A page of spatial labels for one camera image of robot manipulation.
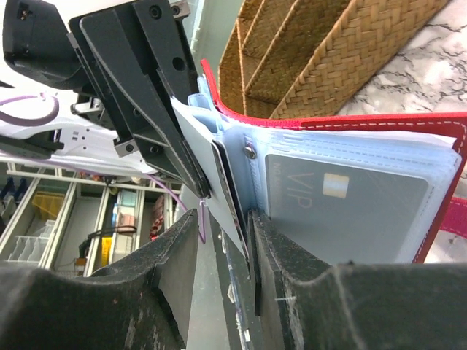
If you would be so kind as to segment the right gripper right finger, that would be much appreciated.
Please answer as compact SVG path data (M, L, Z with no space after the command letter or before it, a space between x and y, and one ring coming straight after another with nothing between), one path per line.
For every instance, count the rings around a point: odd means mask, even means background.
M265 349L464 349L464 264L329 265L252 210L255 315Z

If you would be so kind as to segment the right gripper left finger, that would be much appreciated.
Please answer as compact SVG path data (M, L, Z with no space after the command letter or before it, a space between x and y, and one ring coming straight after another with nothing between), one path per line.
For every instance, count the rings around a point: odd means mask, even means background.
M89 277L1 269L3 349L183 349L198 251L198 215Z

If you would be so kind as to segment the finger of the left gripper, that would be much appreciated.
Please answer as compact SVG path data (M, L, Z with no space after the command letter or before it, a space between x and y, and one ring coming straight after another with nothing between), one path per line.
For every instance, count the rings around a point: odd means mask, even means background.
M182 21L190 15L186 1L135 1L132 7L158 64L170 96L186 104L198 92L198 74Z
M78 56L121 141L132 141L150 172L161 172L209 195L209 183L183 135L158 64L137 16L81 16Z

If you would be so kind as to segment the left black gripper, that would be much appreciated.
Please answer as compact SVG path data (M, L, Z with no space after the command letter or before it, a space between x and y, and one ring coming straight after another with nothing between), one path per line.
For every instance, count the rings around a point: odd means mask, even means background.
M4 61L13 71L59 90L98 87L83 67L57 7L46 1L7 1L2 31Z

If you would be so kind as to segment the grey card with stripe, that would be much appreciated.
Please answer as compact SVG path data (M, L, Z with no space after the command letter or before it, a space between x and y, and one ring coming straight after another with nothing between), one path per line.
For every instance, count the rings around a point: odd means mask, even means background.
M220 177L222 192L230 212L228 216L233 220L236 236L239 239L239 250L242 251L245 259L248 260L249 253L246 234L247 224L240 206L238 192L234 184L234 179L228 163L225 147L218 141L212 141L212 150L214 152L217 172Z

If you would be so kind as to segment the red card holder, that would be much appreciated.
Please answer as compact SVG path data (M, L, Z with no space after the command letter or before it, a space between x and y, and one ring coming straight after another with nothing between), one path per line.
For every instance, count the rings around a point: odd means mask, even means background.
M220 150L240 221L260 209L330 264L425 259L466 164L465 113L254 118L229 109L201 66L190 111Z

